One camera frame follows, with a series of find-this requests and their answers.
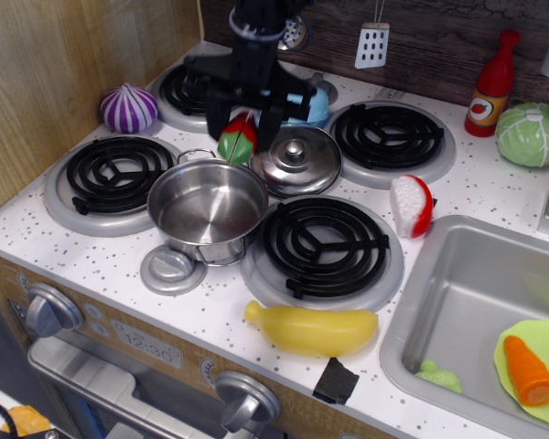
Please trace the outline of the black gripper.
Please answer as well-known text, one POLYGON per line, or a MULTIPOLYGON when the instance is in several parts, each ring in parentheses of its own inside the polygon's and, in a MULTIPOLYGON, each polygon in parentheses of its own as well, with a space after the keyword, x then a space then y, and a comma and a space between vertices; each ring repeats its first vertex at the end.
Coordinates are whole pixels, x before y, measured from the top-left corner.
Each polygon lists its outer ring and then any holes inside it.
POLYGON ((284 118, 306 119, 315 86, 287 71, 277 57, 277 41, 234 39, 231 52, 187 56, 191 80, 207 81, 205 114, 210 136, 220 136, 230 122, 231 108, 242 105, 259 111, 255 153, 268 149, 284 118))

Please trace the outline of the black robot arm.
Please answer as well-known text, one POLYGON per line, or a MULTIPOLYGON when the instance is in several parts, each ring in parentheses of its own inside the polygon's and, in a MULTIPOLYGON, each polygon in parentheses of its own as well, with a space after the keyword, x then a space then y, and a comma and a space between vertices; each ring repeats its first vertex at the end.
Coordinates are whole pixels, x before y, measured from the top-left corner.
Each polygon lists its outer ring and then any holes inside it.
POLYGON ((238 1, 229 22, 231 53, 187 56, 186 87, 204 101, 209 135, 218 139, 235 106, 260 112, 257 151, 270 148, 282 122, 305 121, 317 88, 286 71, 277 57, 286 22, 309 1, 238 1))

